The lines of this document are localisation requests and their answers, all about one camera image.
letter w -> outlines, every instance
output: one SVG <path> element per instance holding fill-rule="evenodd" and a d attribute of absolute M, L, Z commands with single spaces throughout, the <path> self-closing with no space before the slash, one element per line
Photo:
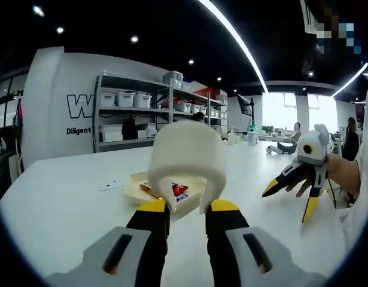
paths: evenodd
<path fill-rule="evenodd" d="M 84 118 L 92 118 L 93 113 L 93 95 L 91 94 L 89 99 L 86 94 L 79 94 L 76 99 L 76 95 L 67 94 L 66 95 L 69 109 L 69 116 L 71 118 L 80 118 L 83 114 Z"/>

white wall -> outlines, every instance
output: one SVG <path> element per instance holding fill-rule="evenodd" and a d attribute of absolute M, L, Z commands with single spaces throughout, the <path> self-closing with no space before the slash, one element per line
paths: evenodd
<path fill-rule="evenodd" d="M 309 103 L 307 96 L 296 96 L 297 121 L 301 124 L 301 133 L 309 131 Z"/>
<path fill-rule="evenodd" d="M 355 110 L 355 104 L 336 101 L 337 104 L 337 116 L 338 116 L 338 127 L 347 127 L 347 119 L 349 117 L 357 120 L 357 111 Z"/>
<path fill-rule="evenodd" d="M 108 74 L 162 81 L 167 70 L 132 60 L 81 53 L 64 53 L 63 47 L 38 50 L 31 64 L 23 96 L 23 163 L 93 152 L 92 133 L 67 135 L 67 128 L 92 131 L 96 77 Z M 197 82 L 192 90 L 205 88 Z M 83 113 L 71 116 L 67 95 L 75 95 Z"/>
<path fill-rule="evenodd" d="M 248 100 L 253 98 L 254 102 L 254 121 L 257 127 L 262 126 L 262 95 L 259 96 L 244 96 Z M 240 132 L 246 132 L 248 116 L 241 113 L 237 97 L 228 98 L 228 126 L 229 130 L 232 126 L 239 129 Z"/>
<path fill-rule="evenodd" d="M 22 100 L 22 154 L 25 168 L 36 160 L 50 157 L 48 124 L 58 120 L 48 116 L 50 96 L 63 53 L 63 47 L 38 50 L 27 75 Z"/>

finger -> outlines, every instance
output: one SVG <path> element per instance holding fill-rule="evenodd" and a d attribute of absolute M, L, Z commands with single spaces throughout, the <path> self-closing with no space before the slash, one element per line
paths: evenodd
<path fill-rule="evenodd" d="M 310 186 L 310 183 L 309 181 L 305 181 L 301 187 L 299 188 L 297 194 L 296 194 L 296 197 L 300 197 L 307 189 L 308 187 Z"/>
<path fill-rule="evenodd" d="M 291 191 L 299 182 L 293 182 L 293 183 L 289 184 L 288 187 L 285 190 L 287 192 Z"/>

led light strip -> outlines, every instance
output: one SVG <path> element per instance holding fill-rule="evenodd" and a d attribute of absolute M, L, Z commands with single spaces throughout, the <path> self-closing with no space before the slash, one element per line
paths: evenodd
<path fill-rule="evenodd" d="M 224 27 L 229 31 L 229 33 L 233 36 L 233 38 L 236 40 L 237 44 L 240 46 L 242 51 L 245 53 L 247 58 L 250 61 L 250 64 L 253 66 L 253 69 L 255 70 L 258 78 L 260 79 L 260 82 L 262 84 L 263 89 L 265 90 L 265 93 L 268 93 L 265 81 L 262 77 L 262 74 L 256 64 L 256 61 L 254 61 L 253 56 L 251 55 L 248 47 L 246 47 L 244 41 L 242 38 L 238 35 L 236 29 L 230 24 L 230 22 L 226 19 L 226 17 L 221 13 L 221 11 L 209 0 L 198 0 L 202 5 L 204 5 L 211 13 L 213 13 L 214 16 L 224 25 Z"/>
<path fill-rule="evenodd" d="M 359 77 L 359 75 L 360 74 L 362 74 L 363 73 L 363 71 L 364 70 L 366 70 L 366 68 L 367 68 L 367 66 L 368 66 L 368 63 L 365 63 L 363 66 L 362 66 L 362 68 L 346 83 L 346 84 L 344 84 L 343 86 L 342 86 L 342 88 L 340 88 L 338 91 L 336 91 L 335 93 L 333 93 L 332 95 L 331 95 L 331 97 L 335 97 L 337 94 L 339 94 L 341 91 L 343 91 L 344 89 L 346 89 L 352 82 L 354 82 L 354 80 L 356 79 L 356 78 L 358 78 Z"/>

person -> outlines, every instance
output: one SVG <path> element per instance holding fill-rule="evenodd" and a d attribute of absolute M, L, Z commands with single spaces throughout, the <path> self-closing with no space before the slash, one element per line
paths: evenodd
<path fill-rule="evenodd" d="M 289 138 L 292 139 L 293 141 L 297 142 L 299 140 L 299 138 L 301 137 L 300 128 L 301 128 L 301 124 L 296 122 L 294 124 L 294 133 L 292 133 Z"/>
<path fill-rule="evenodd" d="M 121 133 L 123 135 L 123 141 L 127 141 L 129 139 L 138 139 L 135 119 L 131 115 L 128 115 L 124 120 Z"/>
<path fill-rule="evenodd" d="M 364 115 L 363 142 L 354 160 L 347 160 L 335 154 L 327 154 L 326 168 L 328 178 L 357 198 L 355 205 L 348 209 L 343 221 L 343 233 L 347 251 L 351 250 L 368 220 L 368 91 L 366 97 L 366 113 Z M 310 174 L 304 174 L 294 180 L 286 188 L 291 191 L 299 182 L 306 180 L 296 196 L 300 197 L 311 185 Z"/>
<path fill-rule="evenodd" d="M 203 123 L 203 120 L 205 119 L 205 115 L 203 114 L 203 112 L 197 112 L 195 113 L 191 119 L 193 121 L 200 121 L 201 123 Z"/>
<path fill-rule="evenodd" d="M 357 134 L 357 123 L 353 117 L 347 120 L 345 142 L 342 148 L 342 157 L 347 160 L 354 160 L 359 150 L 359 137 Z"/>

